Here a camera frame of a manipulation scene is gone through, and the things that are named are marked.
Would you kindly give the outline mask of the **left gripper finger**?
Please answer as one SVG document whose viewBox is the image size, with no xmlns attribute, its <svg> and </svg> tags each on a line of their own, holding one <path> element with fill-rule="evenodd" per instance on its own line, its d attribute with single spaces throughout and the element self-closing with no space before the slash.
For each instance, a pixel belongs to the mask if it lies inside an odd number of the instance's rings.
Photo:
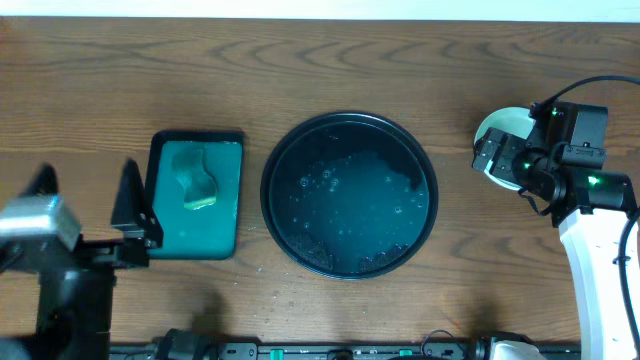
<svg viewBox="0 0 640 360">
<path fill-rule="evenodd" d="M 55 195 L 59 193 L 59 184 L 54 167 L 44 163 L 38 169 L 20 197 Z"/>
<path fill-rule="evenodd" d="M 125 239 L 139 240 L 147 249 L 162 246 L 164 232 L 152 206 L 145 197 L 144 184 L 137 163 L 129 158 L 123 167 L 111 227 Z"/>
</svg>

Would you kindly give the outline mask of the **mint plate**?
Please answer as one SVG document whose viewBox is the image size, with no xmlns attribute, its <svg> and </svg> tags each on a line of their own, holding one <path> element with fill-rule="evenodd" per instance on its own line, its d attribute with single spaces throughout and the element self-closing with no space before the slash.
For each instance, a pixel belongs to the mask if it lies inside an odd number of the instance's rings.
<svg viewBox="0 0 640 360">
<path fill-rule="evenodd" d="M 507 107 L 494 111 L 488 115 L 479 125 L 474 137 L 474 151 L 476 143 L 485 135 L 489 128 L 496 128 L 506 133 L 526 139 L 531 133 L 536 120 L 529 116 L 529 109 L 522 107 Z M 513 182 L 499 179 L 489 173 L 493 162 L 490 160 L 483 169 L 483 173 L 495 184 L 511 190 L 518 191 L 519 185 Z"/>
</svg>

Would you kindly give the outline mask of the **yellow green sponge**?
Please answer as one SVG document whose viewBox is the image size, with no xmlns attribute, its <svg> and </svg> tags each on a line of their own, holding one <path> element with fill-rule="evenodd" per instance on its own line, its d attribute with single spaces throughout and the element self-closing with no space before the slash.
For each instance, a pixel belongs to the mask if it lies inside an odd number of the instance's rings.
<svg viewBox="0 0 640 360">
<path fill-rule="evenodd" d="M 218 186 L 205 168 L 204 153 L 202 148 L 188 148 L 172 159 L 172 172 L 183 189 L 183 206 L 187 210 L 198 210 L 217 201 Z"/>
</svg>

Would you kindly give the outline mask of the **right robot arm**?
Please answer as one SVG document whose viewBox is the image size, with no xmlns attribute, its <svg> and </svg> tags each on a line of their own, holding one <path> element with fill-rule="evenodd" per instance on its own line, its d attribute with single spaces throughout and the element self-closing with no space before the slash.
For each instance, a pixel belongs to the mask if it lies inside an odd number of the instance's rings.
<svg viewBox="0 0 640 360">
<path fill-rule="evenodd" d="M 555 101 L 508 107 L 474 138 L 474 169 L 550 218 L 567 255 L 584 359 L 639 356 L 639 205 L 631 179 L 607 172 L 605 107 Z"/>
</svg>

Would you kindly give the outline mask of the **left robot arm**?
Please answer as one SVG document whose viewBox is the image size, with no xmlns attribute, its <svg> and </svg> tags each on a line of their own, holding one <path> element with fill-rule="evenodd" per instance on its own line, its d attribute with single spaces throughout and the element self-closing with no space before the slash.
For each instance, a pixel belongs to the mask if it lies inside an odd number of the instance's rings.
<svg viewBox="0 0 640 360">
<path fill-rule="evenodd" d="M 2 209 L 1 269 L 33 273 L 40 286 L 35 332 L 2 338 L 2 358 L 109 357 L 115 272 L 148 267 L 163 241 L 134 160 L 124 165 L 111 226 L 121 238 L 85 241 L 49 164 Z"/>
</svg>

